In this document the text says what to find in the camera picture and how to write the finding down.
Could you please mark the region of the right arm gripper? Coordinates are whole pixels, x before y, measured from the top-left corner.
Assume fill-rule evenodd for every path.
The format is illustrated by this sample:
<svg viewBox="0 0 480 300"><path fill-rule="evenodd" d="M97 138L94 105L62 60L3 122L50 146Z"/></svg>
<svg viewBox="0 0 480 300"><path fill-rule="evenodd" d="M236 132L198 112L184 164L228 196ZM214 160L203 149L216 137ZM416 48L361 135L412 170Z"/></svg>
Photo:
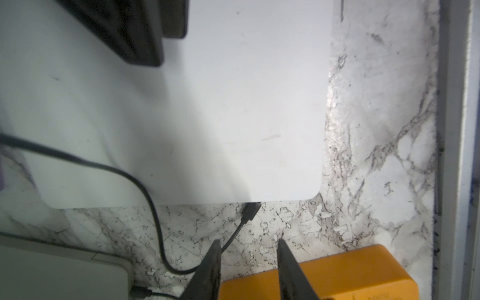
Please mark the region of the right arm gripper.
<svg viewBox="0 0 480 300"><path fill-rule="evenodd" d="M67 0L58 2L122 60L160 67L163 39L183 39L188 32L188 0Z"/></svg>

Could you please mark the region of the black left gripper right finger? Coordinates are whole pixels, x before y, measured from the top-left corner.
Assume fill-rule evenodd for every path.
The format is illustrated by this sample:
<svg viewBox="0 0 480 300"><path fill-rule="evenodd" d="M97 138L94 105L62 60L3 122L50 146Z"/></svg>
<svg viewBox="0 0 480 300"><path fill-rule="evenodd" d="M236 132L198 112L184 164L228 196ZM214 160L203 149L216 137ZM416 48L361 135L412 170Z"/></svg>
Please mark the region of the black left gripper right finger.
<svg viewBox="0 0 480 300"><path fill-rule="evenodd" d="M277 270L282 300L319 300L283 239L278 241Z"/></svg>

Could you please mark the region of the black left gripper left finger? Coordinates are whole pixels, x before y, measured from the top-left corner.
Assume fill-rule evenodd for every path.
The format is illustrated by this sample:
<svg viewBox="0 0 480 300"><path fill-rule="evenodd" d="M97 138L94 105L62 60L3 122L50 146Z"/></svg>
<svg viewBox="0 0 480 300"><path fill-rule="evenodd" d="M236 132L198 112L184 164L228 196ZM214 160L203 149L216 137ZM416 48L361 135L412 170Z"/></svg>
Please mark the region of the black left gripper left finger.
<svg viewBox="0 0 480 300"><path fill-rule="evenodd" d="M221 281L221 242L215 240L197 267L180 300L217 300Z"/></svg>

